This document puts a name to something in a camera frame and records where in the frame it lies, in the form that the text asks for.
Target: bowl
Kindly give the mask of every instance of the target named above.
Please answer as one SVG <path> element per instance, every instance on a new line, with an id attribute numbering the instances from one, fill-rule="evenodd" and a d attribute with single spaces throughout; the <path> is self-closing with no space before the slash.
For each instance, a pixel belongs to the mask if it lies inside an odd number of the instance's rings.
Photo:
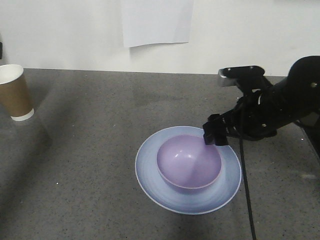
<path id="1" fill-rule="evenodd" d="M 222 161 L 215 145 L 202 137 L 182 134 L 165 141 L 157 152 L 162 178 L 181 189 L 202 189 L 219 176 Z"/>

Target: paper cup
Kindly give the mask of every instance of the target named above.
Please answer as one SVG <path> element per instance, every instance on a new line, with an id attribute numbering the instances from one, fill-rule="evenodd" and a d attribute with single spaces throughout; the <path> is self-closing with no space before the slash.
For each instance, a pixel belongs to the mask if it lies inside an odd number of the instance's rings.
<path id="1" fill-rule="evenodd" d="M 20 65 L 0 66 L 0 103 L 15 121 L 27 120 L 35 112 L 23 73 Z"/>

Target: plate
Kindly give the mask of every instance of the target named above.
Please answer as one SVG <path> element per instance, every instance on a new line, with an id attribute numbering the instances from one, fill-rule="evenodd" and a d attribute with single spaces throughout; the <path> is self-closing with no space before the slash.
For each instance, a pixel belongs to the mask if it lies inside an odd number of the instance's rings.
<path id="1" fill-rule="evenodd" d="M 216 211 L 236 195 L 242 172 L 237 155 L 229 145 L 215 146 L 221 157 L 218 178 L 202 190 L 179 191 L 162 178 L 157 167 L 159 148 L 180 135 L 203 137 L 204 131 L 193 126 L 162 129 L 144 141 L 135 158 L 136 178 L 145 194 L 159 206 L 179 214 L 200 215 Z"/>

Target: speckled gray table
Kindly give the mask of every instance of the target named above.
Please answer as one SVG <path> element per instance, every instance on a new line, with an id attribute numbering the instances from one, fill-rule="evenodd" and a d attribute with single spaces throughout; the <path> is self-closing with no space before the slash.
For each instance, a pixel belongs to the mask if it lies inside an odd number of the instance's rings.
<path id="1" fill-rule="evenodd" d="M 0 107 L 1 240 L 249 240 L 243 184 L 218 211 L 161 208 L 141 190 L 135 156 L 171 126 L 201 127 L 231 109 L 215 75 L 27 69 L 36 114 Z M 282 78 L 271 78 L 277 82 Z M 229 143 L 239 156 L 237 139 Z M 259 240 L 320 239 L 320 166 L 304 132 L 244 142 Z"/>

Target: paper on wall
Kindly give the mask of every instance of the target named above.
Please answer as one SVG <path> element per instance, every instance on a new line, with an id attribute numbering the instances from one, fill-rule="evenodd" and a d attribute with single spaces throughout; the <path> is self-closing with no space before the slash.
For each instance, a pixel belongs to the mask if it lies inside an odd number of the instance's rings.
<path id="1" fill-rule="evenodd" d="M 121 0 L 123 44 L 189 41 L 194 0 Z"/>

